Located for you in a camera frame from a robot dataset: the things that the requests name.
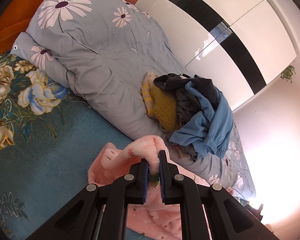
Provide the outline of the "white wardrobe black stripe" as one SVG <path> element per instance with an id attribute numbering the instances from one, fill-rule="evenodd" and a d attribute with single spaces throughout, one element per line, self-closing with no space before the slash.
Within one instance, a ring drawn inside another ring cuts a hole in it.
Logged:
<path id="1" fill-rule="evenodd" d="M 267 0 L 138 0 L 190 75 L 209 78 L 237 109 L 271 83 L 296 52 Z"/>

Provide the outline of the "mustard knitted sweater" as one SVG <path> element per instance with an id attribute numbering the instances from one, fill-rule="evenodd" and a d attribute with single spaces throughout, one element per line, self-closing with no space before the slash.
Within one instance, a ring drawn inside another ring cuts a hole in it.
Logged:
<path id="1" fill-rule="evenodd" d="M 148 72 L 142 82 L 141 95 L 149 118 L 157 120 L 165 133 L 171 133 L 180 127 L 177 117 L 177 100 L 175 95 L 161 90 L 154 84 L 157 76 Z"/>

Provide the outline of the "green hanging plant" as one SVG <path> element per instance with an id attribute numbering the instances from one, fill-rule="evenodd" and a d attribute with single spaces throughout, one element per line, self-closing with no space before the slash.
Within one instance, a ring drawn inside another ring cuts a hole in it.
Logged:
<path id="1" fill-rule="evenodd" d="M 295 74 L 295 67 L 293 65 L 289 65 L 281 72 L 280 78 L 286 82 L 292 83 L 292 78 Z"/>

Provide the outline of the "blue sweatpants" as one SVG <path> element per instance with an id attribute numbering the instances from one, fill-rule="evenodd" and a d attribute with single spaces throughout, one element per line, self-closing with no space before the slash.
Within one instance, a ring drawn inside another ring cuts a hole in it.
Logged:
<path id="1" fill-rule="evenodd" d="M 213 86 L 217 99 L 217 108 L 214 109 L 192 81 L 185 85 L 185 89 L 198 99 L 201 111 L 179 130 L 174 131 L 168 141 L 172 145 L 192 145 L 198 158 L 204 158 L 208 154 L 224 158 L 234 124 L 228 101 L 223 93 Z"/>

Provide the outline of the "grey daisy print duvet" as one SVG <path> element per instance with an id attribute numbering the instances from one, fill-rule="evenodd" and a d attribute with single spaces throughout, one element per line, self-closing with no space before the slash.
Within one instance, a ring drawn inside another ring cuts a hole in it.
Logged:
<path id="1" fill-rule="evenodd" d="M 193 159 L 171 145 L 159 122 L 147 116 L 141 87 L 148 72 L 191 76 L 157 21 L 134 5 L 125 0 L 44 0 L 11 52 L 81 96 L 131 139 L 158 135 L 181 167 L 209 184 L 233 188 L 237 197 L 255 196 L 235 123 L 224 158 L 208 154 Z"/>

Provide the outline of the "teal floral bed blanket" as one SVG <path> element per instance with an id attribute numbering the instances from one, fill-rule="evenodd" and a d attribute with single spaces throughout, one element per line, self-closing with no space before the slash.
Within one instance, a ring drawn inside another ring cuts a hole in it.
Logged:
<path id="1" fill-rule="evenodd" d="M 87 185 L 106 143 L 130 139 L 19 57 L 0 56 L 0 84 L 0 226 L 26 239 Z"/>

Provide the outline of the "pink fleece garment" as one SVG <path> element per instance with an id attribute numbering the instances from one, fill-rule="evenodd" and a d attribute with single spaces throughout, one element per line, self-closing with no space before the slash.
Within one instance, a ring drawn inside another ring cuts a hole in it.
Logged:
<path id="1" fill-rule="evenodd" d="M 120 150 L 107 143 L 88 171 L 93 197 L 83 239 L 246 239 L 256 222 L 221 185 L 205 186 L 167 160 L 161 137 Z"/>

